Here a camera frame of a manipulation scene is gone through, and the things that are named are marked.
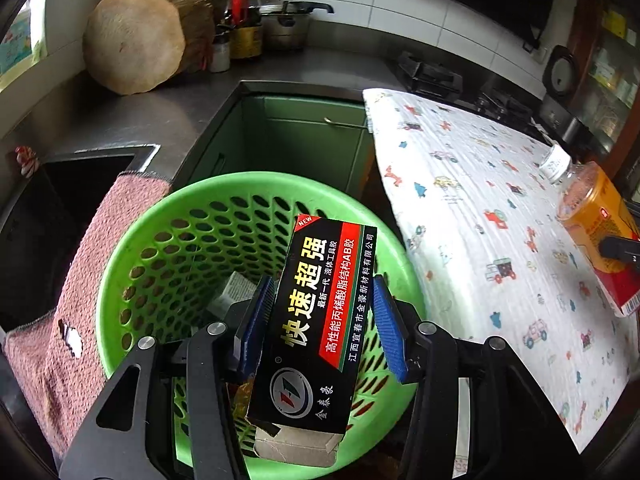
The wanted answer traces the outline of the black rice cooker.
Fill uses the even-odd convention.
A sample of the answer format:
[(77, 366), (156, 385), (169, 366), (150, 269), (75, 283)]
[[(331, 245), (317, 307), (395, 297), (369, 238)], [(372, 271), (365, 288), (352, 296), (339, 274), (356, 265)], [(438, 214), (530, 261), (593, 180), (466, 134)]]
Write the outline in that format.
[(572, 52), (557, 44), (542, 74), (546, 94), (537, 116), (542, 125), (567, 146), (586, 145), (591, 132), (570, 109), (578, 86), (578, 67)]

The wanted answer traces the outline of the dark sauce bottle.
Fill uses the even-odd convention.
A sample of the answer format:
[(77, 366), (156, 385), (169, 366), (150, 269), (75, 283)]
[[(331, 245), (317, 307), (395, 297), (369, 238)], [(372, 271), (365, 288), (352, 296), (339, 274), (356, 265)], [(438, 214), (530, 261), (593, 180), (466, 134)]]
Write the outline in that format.
[(218, 24), (218, 32), (226, 34), (227, 32), (231, 32), (233, 27), (232, 0), (226, 0), (224, 12), (222, 12), (222, 18)]

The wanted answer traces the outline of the steel cooking pot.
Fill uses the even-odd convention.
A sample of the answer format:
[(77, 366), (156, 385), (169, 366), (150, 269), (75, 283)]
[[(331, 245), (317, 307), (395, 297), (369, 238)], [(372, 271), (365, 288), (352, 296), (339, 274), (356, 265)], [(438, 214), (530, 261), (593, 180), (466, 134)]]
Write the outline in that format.
[(263, 4), (259, 12), (266, 51), (284, 53), (304, 50), (311, 13), (315, 10), (334, 13), (333, 6), (320, 2), (295, 0)]

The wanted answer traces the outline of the white patterned tablecloth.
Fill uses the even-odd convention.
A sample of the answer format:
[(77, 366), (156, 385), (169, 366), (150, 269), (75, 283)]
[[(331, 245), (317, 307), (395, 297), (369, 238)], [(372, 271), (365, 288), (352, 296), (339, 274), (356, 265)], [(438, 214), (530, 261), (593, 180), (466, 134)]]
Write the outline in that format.
[(506, 338), (585, 448), (636, 366), (638, 330), (556, 220), (555, 188), (538, 169), (548, 148), (410, 93), (363, 99), (428, 314), (458, 338)]

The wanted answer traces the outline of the white milk carton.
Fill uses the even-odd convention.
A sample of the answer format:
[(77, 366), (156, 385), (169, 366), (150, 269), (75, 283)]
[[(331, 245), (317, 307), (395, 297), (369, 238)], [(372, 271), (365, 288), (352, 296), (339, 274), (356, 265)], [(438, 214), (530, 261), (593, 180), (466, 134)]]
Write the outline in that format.
[(256, 288), (257, 286), (253, 282), (244, 278), (239, 272), (233, 271), (216, 289), (206, 310), (216, 318), (224, 318), (234, 304), (251, 300)]

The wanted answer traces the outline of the pink dish towel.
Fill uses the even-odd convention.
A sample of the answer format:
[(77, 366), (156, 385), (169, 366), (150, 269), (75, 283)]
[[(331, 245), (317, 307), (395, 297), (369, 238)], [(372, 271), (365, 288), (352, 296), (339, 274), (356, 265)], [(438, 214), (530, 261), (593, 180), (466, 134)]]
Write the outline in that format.
[(14, 328), (4, 355), (52, 452), (66, 455), (106, 378), (96, 343), (102, 275), (128, 228), (171, 191), (146, 174), (117, 177), (74, 255), (55, 309)]

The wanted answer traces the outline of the wooden shelf cabinet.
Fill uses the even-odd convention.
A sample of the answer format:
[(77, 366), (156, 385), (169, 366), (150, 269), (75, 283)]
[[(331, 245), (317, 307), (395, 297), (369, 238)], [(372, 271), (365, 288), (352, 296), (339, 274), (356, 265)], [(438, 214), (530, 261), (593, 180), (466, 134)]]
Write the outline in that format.
[(578, 0), (567, 47), (579, 70), (570, 109), (591, 132), (603, 169), (624, 182), (639, 159), (639, 12)]

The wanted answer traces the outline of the green perforated plastic basket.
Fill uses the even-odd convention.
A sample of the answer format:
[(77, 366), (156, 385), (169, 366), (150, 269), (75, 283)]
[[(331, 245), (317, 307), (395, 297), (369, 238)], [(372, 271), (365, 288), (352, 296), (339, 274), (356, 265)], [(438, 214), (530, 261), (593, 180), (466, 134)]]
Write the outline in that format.
[[(374, 273), (390, 292), (426, 317), (422, 290), (406, 250), (366, 206), (320, 182), (280, 172), (245, 171), (192, 183), (155, 204), (134, 222), (108, 260), (96, 305), (96, 345), (110, 378), (138, 340), (159, 342), (202, 327), (214, 291), (233, 271), (257, 283), (277, 276), (298, 214), (375, 226)], [(362, 469), (361, 459), (393, 429), (415, 386), (388, 369), (368, 314), (367, 333), (346, 436), (331, 468), (262, 460), (253, 453), (255, 428), (239, 419), (235, 431), (252, 479), (314, 479)]]

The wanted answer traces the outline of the black gas stove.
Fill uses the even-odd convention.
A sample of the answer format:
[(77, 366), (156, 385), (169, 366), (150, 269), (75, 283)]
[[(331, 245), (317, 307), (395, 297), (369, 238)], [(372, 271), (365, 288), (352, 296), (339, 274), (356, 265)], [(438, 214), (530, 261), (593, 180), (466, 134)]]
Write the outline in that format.
[(503, 76), (483, 67), (453, 70), (444, 64), (423, 61), (407, 51), (390, 62), (390, 68), (410, 93), (542, 139), (533, 124), (541, 99)]

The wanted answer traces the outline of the cooking oil bottle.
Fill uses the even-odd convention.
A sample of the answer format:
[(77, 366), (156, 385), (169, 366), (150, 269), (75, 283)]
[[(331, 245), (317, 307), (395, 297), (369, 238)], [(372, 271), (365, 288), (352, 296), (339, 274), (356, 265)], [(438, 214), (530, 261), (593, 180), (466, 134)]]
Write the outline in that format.
[(262, 0), (230, 0), (231, 58), (251, 60), (262, 55)]

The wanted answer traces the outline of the black kitchen sink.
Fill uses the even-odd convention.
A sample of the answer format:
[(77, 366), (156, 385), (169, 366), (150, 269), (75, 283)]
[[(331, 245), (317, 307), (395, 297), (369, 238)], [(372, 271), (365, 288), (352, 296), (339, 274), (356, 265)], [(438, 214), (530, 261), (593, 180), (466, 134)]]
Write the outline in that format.
[(20, 184), (1, 213), (1, 328), (35, 321), (58, 303), (79, 244), (125, 171), (143, 172), (157, 144), (54, 156)]

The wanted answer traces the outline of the black glue box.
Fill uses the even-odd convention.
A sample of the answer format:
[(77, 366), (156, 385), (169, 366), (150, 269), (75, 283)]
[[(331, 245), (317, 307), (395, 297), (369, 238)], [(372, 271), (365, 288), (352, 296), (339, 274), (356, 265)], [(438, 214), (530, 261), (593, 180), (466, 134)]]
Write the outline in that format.
[(378, 231), (301, 214), (257, 365), (248, 420), (344, 434), (355, 393)]

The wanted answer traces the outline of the yellow tea bottle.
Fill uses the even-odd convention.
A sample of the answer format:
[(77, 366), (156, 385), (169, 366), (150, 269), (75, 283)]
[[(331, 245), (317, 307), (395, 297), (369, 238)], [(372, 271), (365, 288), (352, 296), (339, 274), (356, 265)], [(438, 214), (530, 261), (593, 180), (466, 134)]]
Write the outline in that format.
[(623, 197), (595, 162), (578, 164), (554, 144), (539, 166), (558, 189), (556, 218), (597, 275), (614, 312), (639, 309), (639, 227)]

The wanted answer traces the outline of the small seasoning jar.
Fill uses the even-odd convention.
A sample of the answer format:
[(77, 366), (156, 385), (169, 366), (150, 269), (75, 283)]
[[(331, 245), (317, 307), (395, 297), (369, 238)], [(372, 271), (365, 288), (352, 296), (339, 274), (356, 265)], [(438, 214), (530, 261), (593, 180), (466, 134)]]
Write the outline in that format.
[(209, 71), (214, 74), (226, 72), (230, 68), (230, 35), (228, 32), (216, 35), (212, 44), (213, 55)]

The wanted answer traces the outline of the detergent bottle on windowsill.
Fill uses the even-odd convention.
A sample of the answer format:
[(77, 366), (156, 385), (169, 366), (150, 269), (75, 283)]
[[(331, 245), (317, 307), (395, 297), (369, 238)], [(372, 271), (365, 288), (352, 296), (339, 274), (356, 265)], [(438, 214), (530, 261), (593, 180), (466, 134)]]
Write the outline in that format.
[(31, 17), (30, 4), (26, 2), (1, 41), (0, 70), (2, 75), (32, 54)]

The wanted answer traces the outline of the round wooden chopping block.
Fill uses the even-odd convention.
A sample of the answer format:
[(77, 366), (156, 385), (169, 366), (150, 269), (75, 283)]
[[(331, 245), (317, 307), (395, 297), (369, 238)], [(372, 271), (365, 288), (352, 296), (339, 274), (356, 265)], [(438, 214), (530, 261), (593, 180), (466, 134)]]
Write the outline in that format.
[(88, 17), (82, 55), (93, 79), (130, 96), (204, 70), (214, 38), (207, 0), (101, 0)]

